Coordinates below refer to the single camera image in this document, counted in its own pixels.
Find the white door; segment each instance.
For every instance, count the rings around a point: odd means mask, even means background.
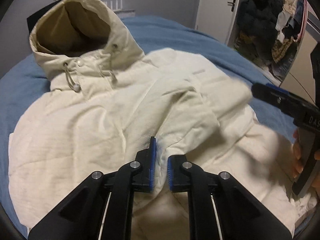
[[[200,0],[196,20],[196,29],[209,34],[222,43],[226,43],[230,26],[234,23],[233,13],[237,11],[238,0]]]

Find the white cable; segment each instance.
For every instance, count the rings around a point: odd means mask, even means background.
[[[212,195],[211,195],[211,200],[212,200],[212,205],[213,205],[213,209],[214,209],[214,214],[216,216],[217,227],[218,227],[218,232],[219,232],[219,238],[220,238],[220,240],[223,240],[222,233],[221,233],[220,222],[219,222],[219,217],[218,217],[218,212],[217,212],[216,204],[214,203],[214,199],[213,199]]]
[[[99,233],[98,240],[101,240],[101,235],[102,235],[103,225],[104,225],[104,221],[105,221],[105,219],[106,219],[107,209],[108,209],[108,205],[109,205],[110,197],[111,197],[111,192],[110,192],[110,194],[109,194],[108,201],[107,201],[107,205],[106,205],[106,209],[105,209],[104,214],[103,214],[103,219],[102,219],[102,223],[101,223],[101,227],[100,227],[100,233]]]

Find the door handle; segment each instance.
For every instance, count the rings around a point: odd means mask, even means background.
[[[231,5],[231,11],[233,12],[235,10],[236,0],[233,0],[233,2],[227,2],[228,5]]]

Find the hood lining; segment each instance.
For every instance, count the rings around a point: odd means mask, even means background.
[[[109,35],[109,24],[80,2],[70,1],[53,11],[38,27],[36,47],[38,52],[79,57],[105,47]]]

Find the snap button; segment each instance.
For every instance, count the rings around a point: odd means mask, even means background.
[[[78,64],[79,67],[81,67],[81,66],[83,65],[83,61],[79,59],[79,60],[77,61],[77,64]]]

